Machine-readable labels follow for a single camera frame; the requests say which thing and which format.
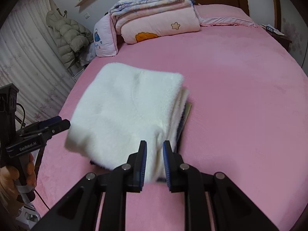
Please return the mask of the white fuzzy cardigan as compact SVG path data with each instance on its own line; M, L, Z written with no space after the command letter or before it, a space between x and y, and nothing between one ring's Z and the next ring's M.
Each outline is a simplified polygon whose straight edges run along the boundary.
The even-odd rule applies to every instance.
M144 140L145 182L164 178L162 146L176 145L189 94L183 82L179 73L106 64L75 108L65 148L112 170Z

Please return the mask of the folded dark clothes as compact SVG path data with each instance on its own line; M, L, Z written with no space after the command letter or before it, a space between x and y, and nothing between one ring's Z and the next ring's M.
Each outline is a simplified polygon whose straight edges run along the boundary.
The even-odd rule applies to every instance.
M139 142L147 142L146 179L164 176L162 144L169 140L172 149L178 141L191 105L175 103L164 110L145 107L145 111L130 105L127 109L93 116L94 121L85 130L85 143L76 151L87 156L104 169L112 170L124 162L126 156L138 149Z

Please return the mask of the white pleated curtain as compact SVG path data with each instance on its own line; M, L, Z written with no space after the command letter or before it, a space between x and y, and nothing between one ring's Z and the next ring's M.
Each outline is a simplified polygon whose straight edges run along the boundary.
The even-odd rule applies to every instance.
M57 116L75 85L45 17L49 0L19 0L1 28L1 85L18 89L16 114L27 125Z

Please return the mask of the pink bed sheet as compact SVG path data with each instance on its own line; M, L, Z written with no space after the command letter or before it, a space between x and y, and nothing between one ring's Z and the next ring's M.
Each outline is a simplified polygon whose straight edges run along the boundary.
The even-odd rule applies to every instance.
M307 76L264 29L201 27L123 44L82 73L60 115L69 119L107 63L181 73L192 103L180 153L201 172L224 172L280 229L307 205Z

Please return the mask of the grey-green puffer jacket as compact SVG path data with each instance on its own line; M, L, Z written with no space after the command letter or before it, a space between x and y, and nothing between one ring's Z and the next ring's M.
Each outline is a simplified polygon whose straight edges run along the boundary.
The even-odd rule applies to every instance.
M52 30L59 58L66 69L71 68L79 55L93 43L93 34L82 24L49 10L46 24Z

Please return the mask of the pink cartoon pillow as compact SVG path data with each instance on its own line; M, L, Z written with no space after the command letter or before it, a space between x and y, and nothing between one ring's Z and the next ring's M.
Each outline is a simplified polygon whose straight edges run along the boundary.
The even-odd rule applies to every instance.
M112 57L118 54L117 37L110 14L106 14L95 24L93 39L97 57Z

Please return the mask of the pink flat pillow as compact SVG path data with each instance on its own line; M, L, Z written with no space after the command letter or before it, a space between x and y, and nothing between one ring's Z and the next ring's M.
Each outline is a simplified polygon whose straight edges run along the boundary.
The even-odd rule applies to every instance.
M194 10L203 27L209 26L245 26L257 27L257 24L240 8L221 5L194 5Z

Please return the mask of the folded pink quilt stack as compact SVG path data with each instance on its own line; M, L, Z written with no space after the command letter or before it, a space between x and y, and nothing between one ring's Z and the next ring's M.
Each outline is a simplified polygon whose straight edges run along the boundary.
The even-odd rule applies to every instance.
M120 0L109 15L128 44L200 30L191 0Z

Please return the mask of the dark wooden nightstand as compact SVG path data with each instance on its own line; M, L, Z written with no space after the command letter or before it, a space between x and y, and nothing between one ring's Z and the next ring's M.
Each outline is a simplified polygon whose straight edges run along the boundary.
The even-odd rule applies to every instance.
M287 38L284 34L275 33L273 29L270 29L268 26L264 24L260 24L260 26L264 30L266 30L266 32L270 34L277 42L279 42L284 47L284 49L286 49L286 51L289 51L290 44L292 43L292 41L289 38Z

